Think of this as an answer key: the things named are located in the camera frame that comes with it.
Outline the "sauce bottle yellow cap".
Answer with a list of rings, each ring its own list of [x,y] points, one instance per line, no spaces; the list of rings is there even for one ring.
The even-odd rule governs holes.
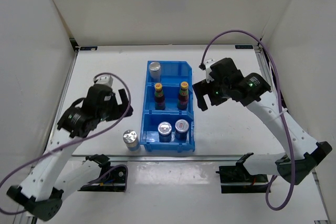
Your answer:
[[[156,110],[164,110],[165,109],[165,96],[163,92],[163,86],[161,83],[156,83],[154,85],[154,101],[155,101],[155,109]]]
[[[178,95],[178,103],[177,103],[177,107],[180,110],[185,110],[187,108],[188,100],[189,100],[188,88],[189,88],[188,82],[186,81],[181,82],[179,95]]]

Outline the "silver can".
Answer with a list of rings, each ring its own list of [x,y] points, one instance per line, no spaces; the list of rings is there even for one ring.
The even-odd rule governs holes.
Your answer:
[[[123,133],[123,141],[130,151],[137,151],[140,147],[139,138],[135,130],[126,130]]]
[[[161,70],[161,64],[159,62],[154,61],[149,64],[149,73],[153,82],[161,81]]]

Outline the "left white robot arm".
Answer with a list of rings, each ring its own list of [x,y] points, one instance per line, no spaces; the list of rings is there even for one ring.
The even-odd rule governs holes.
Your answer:
[[[88,139],[89,133],[99,123],[119,123],[133,113],[128,88],[120,89],[121,103],[110,84],[94,84],[86,97],[79,98],[63,113],[57,123],[58,130],[65,130],[68,137],[50,142],[44,154],[35,159],[37,165],[19,185],[12,185],[7,195],[24,207],[24,210],[42,221],[49,221],[60,210],[62,203],[72,193],[97,189],[99,185],[126,184],[126,165],[111,165],[103,154],[87,156],[84,163],[65,175],[61,171],[76,148]]]

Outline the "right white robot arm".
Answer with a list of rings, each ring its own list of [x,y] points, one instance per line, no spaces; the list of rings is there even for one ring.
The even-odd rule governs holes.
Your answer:
[[[231,58],[211,59],[200,68],[206,78],[193,84],[193,89],[202,111],[208,109],[205,95],[215,106],[229,99],[239,102],[263,122],[284,149],[279,154],[244,155],[235,168],[240,181],[247,182],[254,175],[263,174],[280,176],[299,185],[332,151],[328,142],[318,142],[285,109],[278,107],[277,96],[261,75],[243,76]]]

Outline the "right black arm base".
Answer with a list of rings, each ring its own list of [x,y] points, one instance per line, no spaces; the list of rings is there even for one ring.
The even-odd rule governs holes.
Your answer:
[[[245,175],[236,166],[220,166],[216,173],[222,194],[265,193],[269,184],[267,175]]]

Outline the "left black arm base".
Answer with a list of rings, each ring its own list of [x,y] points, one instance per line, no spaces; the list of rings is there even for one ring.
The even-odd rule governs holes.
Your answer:
[[[124,193],[127,182],[128,167],[124,164],[111,166],[108,162],[101,168],[99,177],[82,186],[79,191]]]

